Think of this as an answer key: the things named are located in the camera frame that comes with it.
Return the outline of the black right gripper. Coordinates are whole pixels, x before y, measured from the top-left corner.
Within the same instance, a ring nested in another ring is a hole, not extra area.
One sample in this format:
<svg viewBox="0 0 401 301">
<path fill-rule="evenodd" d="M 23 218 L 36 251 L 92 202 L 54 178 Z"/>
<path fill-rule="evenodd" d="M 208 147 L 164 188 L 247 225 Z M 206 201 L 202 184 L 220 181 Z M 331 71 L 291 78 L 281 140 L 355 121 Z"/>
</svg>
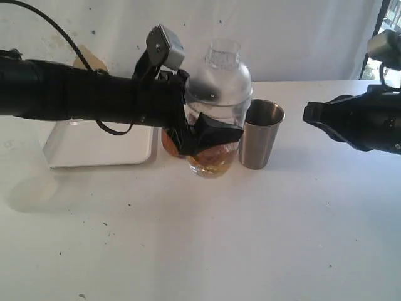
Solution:
<svg viewBox="0 0 401 301">
<path fill-rule="evenodd" d="M 369 85 L 363 95 L 340 95 L 329 102 L 308 102 L 303 122 L 332 140 L 352 144 L 359 151 L 400 154 L 400 92 Z"/>
</svg>

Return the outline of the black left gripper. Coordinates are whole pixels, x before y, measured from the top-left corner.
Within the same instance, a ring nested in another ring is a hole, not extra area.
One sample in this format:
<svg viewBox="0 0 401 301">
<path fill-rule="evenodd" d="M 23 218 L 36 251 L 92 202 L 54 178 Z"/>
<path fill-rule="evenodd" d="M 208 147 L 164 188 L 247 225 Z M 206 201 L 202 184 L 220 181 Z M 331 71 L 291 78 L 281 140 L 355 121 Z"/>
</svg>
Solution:
<svg viewBox="0 0 401 301">
<path fill-rule="evenodd" d="M 162 77 L 140 85 L 134 100 L 133 123 L 168 128 L 178 152 L 193 156 L 218 145 L 239 142 L 242 127 L 220 122 L 200 113 L 190 124 L 184 113 L 185 70 L 163 71 Z"/>
</svg>

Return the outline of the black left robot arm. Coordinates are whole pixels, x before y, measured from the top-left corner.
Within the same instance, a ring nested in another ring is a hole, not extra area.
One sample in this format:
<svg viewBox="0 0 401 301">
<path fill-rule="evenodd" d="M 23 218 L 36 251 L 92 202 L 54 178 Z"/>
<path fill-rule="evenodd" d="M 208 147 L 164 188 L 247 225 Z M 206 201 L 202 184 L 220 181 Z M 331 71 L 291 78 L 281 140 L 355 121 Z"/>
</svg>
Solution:
<svg viewBox="0 0 401 301">
<path fill-rule="evenodd" d="M 1 115 L 43 121 L 70 119 L 146 125 L 167 130 L 180 155 L 238 142 L 242 128 L 184 112 L 184 71 L 141 82 L 61 63 L 24 60 L 1 51 Z"/>
</svg>

